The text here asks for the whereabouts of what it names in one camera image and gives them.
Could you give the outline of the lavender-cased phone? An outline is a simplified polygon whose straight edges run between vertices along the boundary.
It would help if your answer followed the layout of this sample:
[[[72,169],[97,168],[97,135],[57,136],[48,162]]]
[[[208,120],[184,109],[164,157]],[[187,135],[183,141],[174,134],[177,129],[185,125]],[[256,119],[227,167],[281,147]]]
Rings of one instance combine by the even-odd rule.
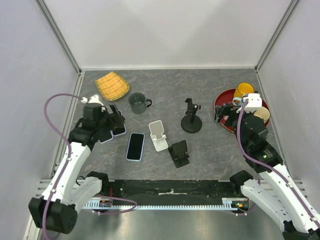
[[[118,137],[118,136],[124,135],[127,132],[126,125],[125,125],[125,118],[124,118],[121,110],[119,110],[119,115],[121,116],[121,118],[123,120],[123,126],[117,127],[115,130],[111,131],[111,134],[113,137]]]

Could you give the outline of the purple-cased phone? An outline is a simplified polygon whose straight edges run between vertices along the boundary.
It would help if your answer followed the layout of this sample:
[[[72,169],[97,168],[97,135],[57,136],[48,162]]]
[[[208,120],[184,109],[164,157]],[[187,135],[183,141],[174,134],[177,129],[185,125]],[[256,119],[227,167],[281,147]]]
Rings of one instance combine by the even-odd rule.
[[[111,141],[113,138],[114,138],[114,136],[112,135],[112,132],[110,130],[102,130],[99,132],[98,142],[100,144],[103,144],[103,143]]]

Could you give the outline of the blue-cased phone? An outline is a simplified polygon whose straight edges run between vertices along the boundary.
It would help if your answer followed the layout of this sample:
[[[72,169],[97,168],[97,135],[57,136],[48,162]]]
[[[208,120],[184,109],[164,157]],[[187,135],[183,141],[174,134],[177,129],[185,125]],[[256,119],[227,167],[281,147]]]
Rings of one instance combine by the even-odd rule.
[[[127,161],[139,162],[142,159],[145,143],[145,135],[143,133],[133,132],[130,134],[125,159]]]

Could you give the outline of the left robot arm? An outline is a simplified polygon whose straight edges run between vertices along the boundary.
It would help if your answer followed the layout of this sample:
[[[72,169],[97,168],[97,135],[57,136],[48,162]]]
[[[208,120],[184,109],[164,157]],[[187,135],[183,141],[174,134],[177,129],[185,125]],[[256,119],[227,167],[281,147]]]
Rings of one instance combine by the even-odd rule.
[[[124,134],[125,118],[115,104],[107,107],[87,103],[83,115],[69,133],[63,159],[51,182],[40,197],[33,197],[28,209],[40,229],[69,234],[78,214],[94,195],[106,196],[110,191],[108,175],[92,171],[77,189],[78,174],[96,143],[106,143],[117,134]]]

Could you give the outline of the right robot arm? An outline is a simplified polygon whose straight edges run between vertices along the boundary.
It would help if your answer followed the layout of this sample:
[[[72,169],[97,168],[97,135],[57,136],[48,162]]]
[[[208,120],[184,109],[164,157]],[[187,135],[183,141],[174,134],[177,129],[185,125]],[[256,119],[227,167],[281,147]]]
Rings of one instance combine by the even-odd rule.
[[[229,103],[214,108],[214,120],[233,129],[247,164],[271,187],[272,196],[247,171],[230,177],[229,191],[235,197],[244,195],[261,208],[279,227],[285,240],[318,240],[320,214],[311,206],[291,178],[283,159],[266,140],[264,120],[253,113],[243,113]]]

